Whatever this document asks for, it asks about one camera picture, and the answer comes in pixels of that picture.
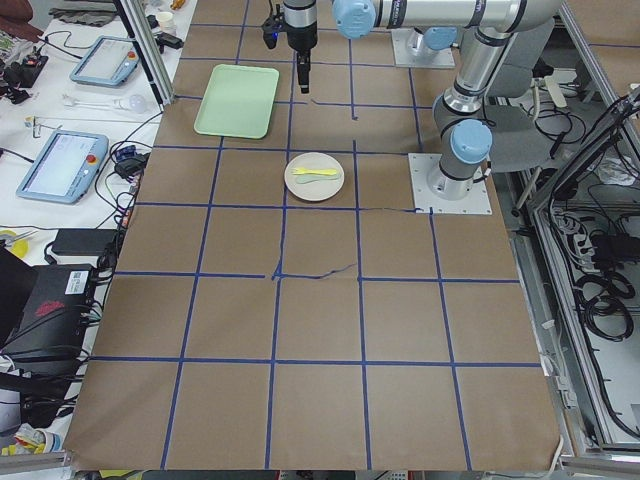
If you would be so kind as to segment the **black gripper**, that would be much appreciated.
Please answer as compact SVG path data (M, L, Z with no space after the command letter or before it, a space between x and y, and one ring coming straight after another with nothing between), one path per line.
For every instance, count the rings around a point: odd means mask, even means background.
M284 0L283 13L288 45L298 53L298 84L310 92L310 51L317 44L315 0Z

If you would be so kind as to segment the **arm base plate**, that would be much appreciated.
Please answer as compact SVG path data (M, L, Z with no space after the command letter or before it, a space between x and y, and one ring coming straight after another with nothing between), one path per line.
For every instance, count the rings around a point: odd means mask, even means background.
M453 69L456 27L416 27L392 31L395 65L405 68Z
M440 158L440 154L408 155L414 209L425 214L491 215L481 167L470 179L452 180L441 171Z

